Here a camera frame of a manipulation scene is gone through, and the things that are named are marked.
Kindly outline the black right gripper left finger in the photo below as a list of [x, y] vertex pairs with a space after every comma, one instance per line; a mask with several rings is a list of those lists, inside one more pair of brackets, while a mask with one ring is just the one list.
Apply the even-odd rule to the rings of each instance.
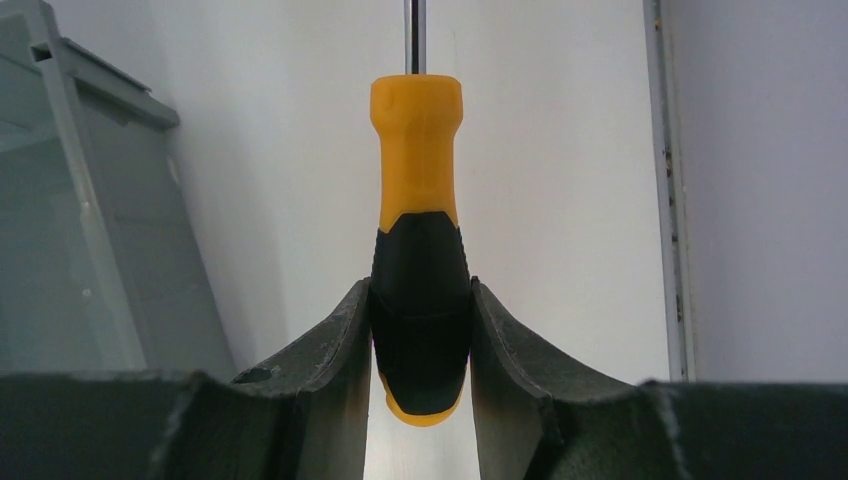
[[5, 374], [5, 479], [359, 479], [369, 283], [230, 383], [201, 371]]

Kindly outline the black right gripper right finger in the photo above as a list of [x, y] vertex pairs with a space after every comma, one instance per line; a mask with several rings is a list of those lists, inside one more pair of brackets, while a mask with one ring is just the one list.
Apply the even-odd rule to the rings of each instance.
[[565, 354], [472, 284], [484, 479], [843, 479], [847, 388], [630, 385]]

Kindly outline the yellow black screwdriver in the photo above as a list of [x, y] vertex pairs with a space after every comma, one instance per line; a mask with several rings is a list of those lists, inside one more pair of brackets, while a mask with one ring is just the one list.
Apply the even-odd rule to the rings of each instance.
[[390, 411], [430, 427], [456, 409], [471, 341], [471, 280], [456, 207], [460, 82], [427, 70], [422, 1], [404, 5], [405, 70], [375, 80], [381, 205], [369, 315]]

